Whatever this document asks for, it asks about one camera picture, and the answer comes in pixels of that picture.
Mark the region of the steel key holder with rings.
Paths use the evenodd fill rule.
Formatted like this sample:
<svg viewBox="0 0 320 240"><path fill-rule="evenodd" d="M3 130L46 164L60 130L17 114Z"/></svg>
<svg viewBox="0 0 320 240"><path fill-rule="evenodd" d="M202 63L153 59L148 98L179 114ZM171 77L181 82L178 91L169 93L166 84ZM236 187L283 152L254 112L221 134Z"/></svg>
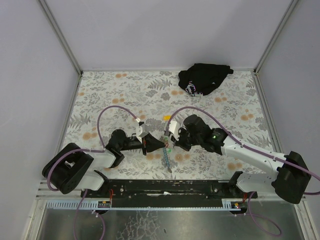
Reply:
<svg viewBox="0 0 320 240"><path fill-rule="evenodd" d="M166 168L169 173L172 173L172 169L171 169L170 162L169 162L169 156L168 156L168 152L167 152L167 149L169 146L168 140L164 136L161 136L160 141L162 141L164 143L164 148L162 148L162 151L163 151L163 157L164 157Z"/></svg>

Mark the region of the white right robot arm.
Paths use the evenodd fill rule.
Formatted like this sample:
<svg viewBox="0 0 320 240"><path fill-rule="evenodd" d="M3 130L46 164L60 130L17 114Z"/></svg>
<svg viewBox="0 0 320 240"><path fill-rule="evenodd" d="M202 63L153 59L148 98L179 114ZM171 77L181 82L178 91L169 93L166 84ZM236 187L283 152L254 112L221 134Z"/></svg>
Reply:
<svg viewBox="0 0 320 240"><path fill-rule="evenodd" d="M172 120L165 128L175 146L189 151L200 146L207 152L237 158L261 170L260 173L236 171L229 180L244 193L276 194L281 199L299 204L311 179L302 156L272 152L233 136L223 127L210 128L202 118L188 116L183 126Z"/></svg>

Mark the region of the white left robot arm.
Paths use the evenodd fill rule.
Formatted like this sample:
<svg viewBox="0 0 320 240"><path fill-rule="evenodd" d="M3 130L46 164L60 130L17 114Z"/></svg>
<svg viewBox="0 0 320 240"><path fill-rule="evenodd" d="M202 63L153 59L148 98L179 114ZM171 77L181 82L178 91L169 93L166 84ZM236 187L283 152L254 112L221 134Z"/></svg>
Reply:
<svg viewBox="0 0 320 240"><path fill-rule="evenodd" d="M123 151L141 149L143 155L164 148L162 141L148 133L127 136L121 129L112 132L105 150L89 150L69 143L42 170L47 186L66 195L75 189L96 191L104 183L103 169L117 167L125 158Z"/></svg>

